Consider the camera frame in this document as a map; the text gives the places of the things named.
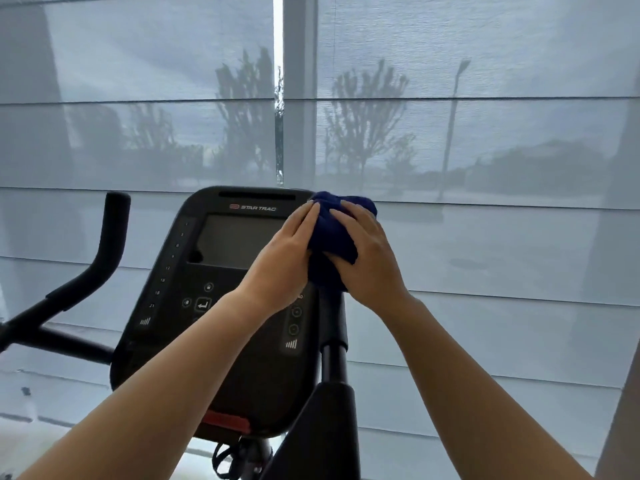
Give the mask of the person's right hand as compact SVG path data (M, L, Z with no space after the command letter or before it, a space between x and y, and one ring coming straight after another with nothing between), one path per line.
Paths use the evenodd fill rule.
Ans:
M358 253L352 267L336 267L350 295L381 319L411 314L421 304L407 290L396 256L377 218L360 205L342 201L349 214L331 214L347 229Z

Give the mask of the person's left hand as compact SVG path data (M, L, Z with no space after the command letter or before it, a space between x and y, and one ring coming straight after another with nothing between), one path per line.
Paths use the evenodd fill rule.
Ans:
M250 306L252 314L265 321L290 306L308 282L310 250L278 240L278 232L260 251L237 295Z

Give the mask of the dark blue cleaning cloth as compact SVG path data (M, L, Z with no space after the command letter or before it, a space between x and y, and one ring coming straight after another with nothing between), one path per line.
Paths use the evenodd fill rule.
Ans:
M378 210L374 202L364 196L338 196L327 191L320 191L314 193L310 199L319 203L319 215L308 242L310 250L308 281L317 287L347 292L340 273L326 254L338 256L349 264L354 264L358 253L347 229L330 211L336 209L349 214L347 209L341 205L342 201L360 205L374 216L378 215Z

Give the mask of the person's left forearm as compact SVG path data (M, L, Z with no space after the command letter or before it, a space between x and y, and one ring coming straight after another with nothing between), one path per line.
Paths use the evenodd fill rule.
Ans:
M240 351L284 307L228 293L17 480L169 480Z

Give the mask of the person's right forearm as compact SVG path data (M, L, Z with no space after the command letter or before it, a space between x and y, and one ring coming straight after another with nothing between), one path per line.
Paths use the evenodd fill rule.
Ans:
M461 480L594 480L409 293L374 309Z

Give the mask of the black exercise bike console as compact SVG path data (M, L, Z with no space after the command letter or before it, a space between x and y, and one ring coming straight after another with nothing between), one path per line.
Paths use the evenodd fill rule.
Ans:
M115 348L112 390L242 281L258 253L313 192L213 186L181 206ZM289 430L318 378L318 292L308 283L292 305L252 336L195 437L234 445Z

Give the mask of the grey sheer window blind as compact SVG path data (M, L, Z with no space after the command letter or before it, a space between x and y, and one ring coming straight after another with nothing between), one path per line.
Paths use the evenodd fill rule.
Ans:
M0 0L0 327L87 268L107 191L121 268L52 329L124 327L175 210L283 184L282 0Z
M614 480L640 456L640 0L273 1L284 183L375 200L411 293Z

